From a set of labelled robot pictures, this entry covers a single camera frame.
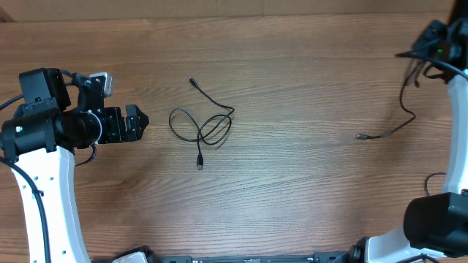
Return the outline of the braided cable silver plug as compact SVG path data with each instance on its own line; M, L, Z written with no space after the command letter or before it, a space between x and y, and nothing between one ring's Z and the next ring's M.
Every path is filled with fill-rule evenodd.
M378 135L358 134L355 136L357 140L376 140L376 139L389 137L392 134L396 133L399 129L405 127L407 124L411 123L412 121L416 119L416 114L413 111L409 110L404 105L403 96L404 96L406 87L410 85L411 83L413 83L416 88L420 87L418 77L425 65L426 65L426 62L424 61L416 62L415 59L412 59L409 62L407 69L404 73L404 79L402 81L401 88L399 90L399 106L405 113L410 115L410 118L407 121L403 122L402 124L399 124L397 127L389 131L385 131Z

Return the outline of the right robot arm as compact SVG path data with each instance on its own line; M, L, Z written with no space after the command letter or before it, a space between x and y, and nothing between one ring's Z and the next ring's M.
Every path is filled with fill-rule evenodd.
M411 49L402 85L418 85L419 76L448 86L452 110L450 158L439 194L414 199L397 229L364 237L337 262L438 262L467 255L467 0L456 0L447 23L433 20Z

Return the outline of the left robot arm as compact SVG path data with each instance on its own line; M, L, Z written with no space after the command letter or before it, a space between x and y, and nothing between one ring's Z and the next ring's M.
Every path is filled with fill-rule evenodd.
M23 203L30 262L90 262L75 200L75 150L142 138L148 116L134 104L106 107L113 78L57 68L19 75L24 100L1 126L1 162Z

